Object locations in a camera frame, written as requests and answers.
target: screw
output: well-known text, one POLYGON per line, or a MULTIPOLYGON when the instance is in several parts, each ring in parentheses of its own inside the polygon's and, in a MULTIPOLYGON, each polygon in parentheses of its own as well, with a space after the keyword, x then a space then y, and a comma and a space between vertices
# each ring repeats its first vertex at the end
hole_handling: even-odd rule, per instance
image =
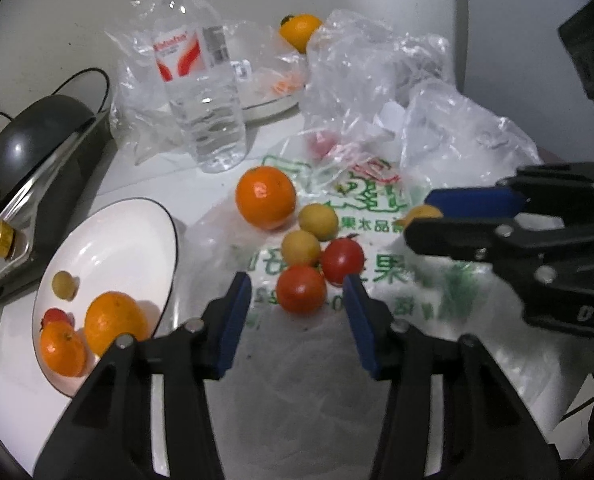
POLYGON ((395 334, 405 334, 406 332, 408 332, 409 328, 410 324, 408 323, 408 321, 404 321, 403 319, 396 319, 391 323, 391 330, 395 334))
POLYGON ((204 324, 203 320, 199 319, 198 317, 193 317, 192 319, 189 319, 188 321, 186 321, 186 323, 184 324, 184 327, 186 328, 186 330, 188 332, 190 332, 191 334, 201 332, 203 330, 204 326, 205 326, 205 324, 204 324))
POLYGON ((485 260, 487 254, 488 251, 485 248, 477 249, 475 251, 475 260, 477 260, 478 262, 485 260))
POLYGON ((462 342, 469 348, 474 348, 475 345, 477 345, 477 338, 470 334, 466 334, 464 337, 462 337, 462 342))
POLYGON ((501 224, 495 228, 495 234, 502 238, 508 238, 513 234, 513 228, 510 225, 501 224))
POLYGON ((128 348, 130 345, 132 345, 134 341, 135 338, 131 334, 122 334, 114 340, 114 343, 123 350, 124 348, 128 348))
POLYGON ((544 285, 552 283, 557 278, 557 271, 548 265, 542 265, 535 270, 535 280, 544 285))

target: gray wall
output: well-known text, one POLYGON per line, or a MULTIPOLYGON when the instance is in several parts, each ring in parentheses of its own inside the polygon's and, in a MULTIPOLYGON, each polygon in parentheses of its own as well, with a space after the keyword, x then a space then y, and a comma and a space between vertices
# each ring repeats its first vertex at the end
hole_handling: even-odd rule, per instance
POLYGON ((557 35, 589 0, 469 0, 464 92, 570 161, 594 160, 594 106, 557 35))

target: white table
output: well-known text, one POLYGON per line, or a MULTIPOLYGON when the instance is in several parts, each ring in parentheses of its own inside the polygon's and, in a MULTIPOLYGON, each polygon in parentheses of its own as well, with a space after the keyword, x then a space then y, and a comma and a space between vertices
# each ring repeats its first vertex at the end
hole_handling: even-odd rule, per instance
MULTIPOLYGON (((297 132, 302 123, 301 115, 293 115, 261 127, 247 160, 222 174, 178 170, 188 164, 180 156, 160 156, 138 168, 117 156, 96 195, 88 194, 87 198, 84 193, 77 215, 82 219, 117 200, 143 196, 161 203, 173 217, 192 224, 226 197, 241 174, 258 164, 270 146, 297 132)), ((33 300, 32 292, 6 306, 0 326, 0 439, 29 472, 68 402, 48 384, 36 362, 30 333, 33 300)), ((548 386, 530 407, 546 434, 557 425, 585 375, 575 368, 567 370, 566 376, 554 370, 548 386)))

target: water bottle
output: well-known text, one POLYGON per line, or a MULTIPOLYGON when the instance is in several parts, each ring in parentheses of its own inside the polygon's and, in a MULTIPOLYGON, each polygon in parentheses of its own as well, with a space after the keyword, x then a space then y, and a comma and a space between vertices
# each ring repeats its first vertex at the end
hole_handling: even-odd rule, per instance
POLYGON ((187 146, 206 173, 246 156, 246 129, 219 14, 205 0, 161 0, 155 60, 187 146))

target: white bowl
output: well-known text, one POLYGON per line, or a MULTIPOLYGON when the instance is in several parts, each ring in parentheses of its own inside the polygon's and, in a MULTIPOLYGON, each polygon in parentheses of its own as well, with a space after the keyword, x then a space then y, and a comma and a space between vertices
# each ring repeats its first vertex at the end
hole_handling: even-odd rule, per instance
POLYGON ((109 290, 134 298, 154 333, 168 301, 177 264, 177 235, 168 212, 144 198, 123 200, 101 209, 64 240, 48 264, 32 311, 34 354, 46 379, 72 397, 99 358, 88 350, 88 363, 80 377, 65 377, 50 370, 40 352, 40 328, 49 308, 72 314, 83 338, 90 303, 109 290), (52 277, 67 270, 78 279, 72 301, 60 300, 52 291, 52 277))

